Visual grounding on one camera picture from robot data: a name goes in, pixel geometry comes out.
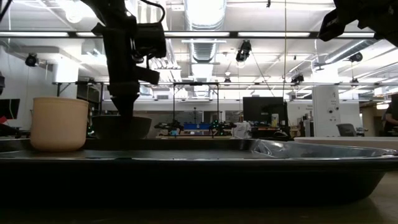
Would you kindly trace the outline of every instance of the metal tray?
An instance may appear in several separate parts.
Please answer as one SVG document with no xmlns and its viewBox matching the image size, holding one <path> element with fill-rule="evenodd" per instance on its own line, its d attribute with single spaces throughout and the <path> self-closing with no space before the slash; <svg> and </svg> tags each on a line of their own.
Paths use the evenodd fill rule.
<svg viewBox="0 0 398 224">
<path fill-rule="evenodd" d="M 29 140 L 7 140 L 0 141 L 7 183 L 0 196 L 51 206 L 346 203 L 367 197 L 385 172 L 398 170 L 396 153 L 238 139 L 87 140 L 80 151 L 49 153 L 34 151 Z"/>
</svg>

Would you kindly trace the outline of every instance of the beige cup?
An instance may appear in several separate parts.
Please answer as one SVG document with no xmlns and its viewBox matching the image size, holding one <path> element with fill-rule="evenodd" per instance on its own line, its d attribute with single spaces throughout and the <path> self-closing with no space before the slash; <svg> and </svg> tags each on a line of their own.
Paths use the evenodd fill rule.
<svg viewBox="0 0 398 224">
<path fill-rule="evenodd" d="M 30 143 L 40 151 L 77 150 L 86 141 L 87 115 L 87 101 L 34 98 Z"/>
</svg>

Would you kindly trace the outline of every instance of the chair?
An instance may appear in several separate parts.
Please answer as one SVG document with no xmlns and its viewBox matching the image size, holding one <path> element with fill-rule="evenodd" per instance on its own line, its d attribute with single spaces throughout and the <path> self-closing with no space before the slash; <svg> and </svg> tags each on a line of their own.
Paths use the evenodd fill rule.
<svg viewBox="0 0 398 224">
<path fill-rule="evenodd" d="M 356 137 L 356 131 L 352 124 L 337 124 L 341 137 Z"/>
</svg>

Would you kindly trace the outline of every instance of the person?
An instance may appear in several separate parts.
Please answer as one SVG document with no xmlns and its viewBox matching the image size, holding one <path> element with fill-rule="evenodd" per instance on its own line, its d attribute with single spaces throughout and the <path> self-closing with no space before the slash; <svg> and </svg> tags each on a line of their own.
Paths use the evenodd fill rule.
<svg viewBox="0 0 398 224">
<path fill-rule="evenodd" d="M 398 126 L 398 120 L 392 117 L 392 105 L 389 104 L 385 112 L 385 120 L 386 123 L 384 124 L 384 135 L 385 136 L 392 136 L 391 131 L 394 130 L 394 127 Z"/>
</svg>

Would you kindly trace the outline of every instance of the black bowl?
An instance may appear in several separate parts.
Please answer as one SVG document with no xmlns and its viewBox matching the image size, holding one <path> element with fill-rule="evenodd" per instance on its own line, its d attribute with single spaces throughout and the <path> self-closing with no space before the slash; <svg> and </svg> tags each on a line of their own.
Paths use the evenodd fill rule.
<svg viewBox="0 0 398 224">
<path fill-rule="evenodd" d="M 144 139 L 152 123 L 150 118 L 121 116 L 95 116 L 92 121 L 98 139 Z"/>
</svg>

